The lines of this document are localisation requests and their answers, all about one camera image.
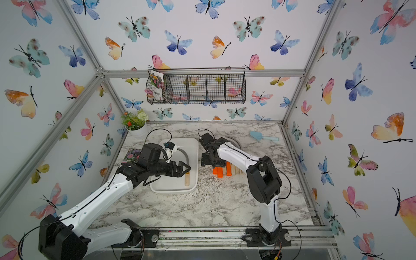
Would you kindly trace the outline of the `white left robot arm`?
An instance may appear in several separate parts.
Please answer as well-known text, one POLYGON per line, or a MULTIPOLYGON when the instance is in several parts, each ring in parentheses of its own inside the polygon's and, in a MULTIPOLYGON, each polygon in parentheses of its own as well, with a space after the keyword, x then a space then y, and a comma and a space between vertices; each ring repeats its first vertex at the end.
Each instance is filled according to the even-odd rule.
POLYGON ((189 157, 175 162, 164 147, 144 145, 136 161, 125 162, 104 186, 60 216, 46 216, 40 224, 39 252, 49 260, 82 260, 109 246, 145 249, 141 227, 130 219, 121 224, 89 231, 89 226, 116 200, 139 185, 149 185, 150 176, 181 178, 190 172, 189 157))

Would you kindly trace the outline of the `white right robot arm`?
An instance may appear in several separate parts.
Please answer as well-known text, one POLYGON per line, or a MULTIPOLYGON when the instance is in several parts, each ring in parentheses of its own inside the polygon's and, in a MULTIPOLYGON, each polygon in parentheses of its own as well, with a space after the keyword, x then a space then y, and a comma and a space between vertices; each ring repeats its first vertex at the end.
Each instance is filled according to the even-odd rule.
POLYGON ((225 167, 230 163, 247 175, 251 195, 261 204, 260 227, 268 233, 278 229, 278 213, 275 201, 279 197, 282 180, 273 161, 250 155, 234 146, 225 138, 215 139, 210 133, 199 138, 205 153, 201 155, 201 166, 225 167))

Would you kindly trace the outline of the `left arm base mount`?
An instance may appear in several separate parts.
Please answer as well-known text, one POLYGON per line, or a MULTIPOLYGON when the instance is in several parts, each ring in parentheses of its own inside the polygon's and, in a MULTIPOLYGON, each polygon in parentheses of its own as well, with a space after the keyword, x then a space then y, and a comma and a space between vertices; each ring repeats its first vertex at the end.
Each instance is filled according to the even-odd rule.
POLYGON ((121 221, 127 224, 130 228, 130 234, 127 241, 122 243, 123 248, 138 248, 142 249, 156 248, 159 240, 158 229, 143 229, 131 219, 123 219, 121 221))

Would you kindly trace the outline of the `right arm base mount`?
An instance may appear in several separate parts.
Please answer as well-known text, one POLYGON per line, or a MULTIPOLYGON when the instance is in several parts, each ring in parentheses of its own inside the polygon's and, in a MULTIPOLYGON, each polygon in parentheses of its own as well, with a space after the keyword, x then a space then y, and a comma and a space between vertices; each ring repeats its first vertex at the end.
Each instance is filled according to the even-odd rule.
POLYGON ((266 231, 261 225, 257 228, 247 228, 242 236, 242 241, 246 242, 248 247, 291 246, 291 236, 288 230, 282 227, 282 224, 279 224, 273 232, 266 231))

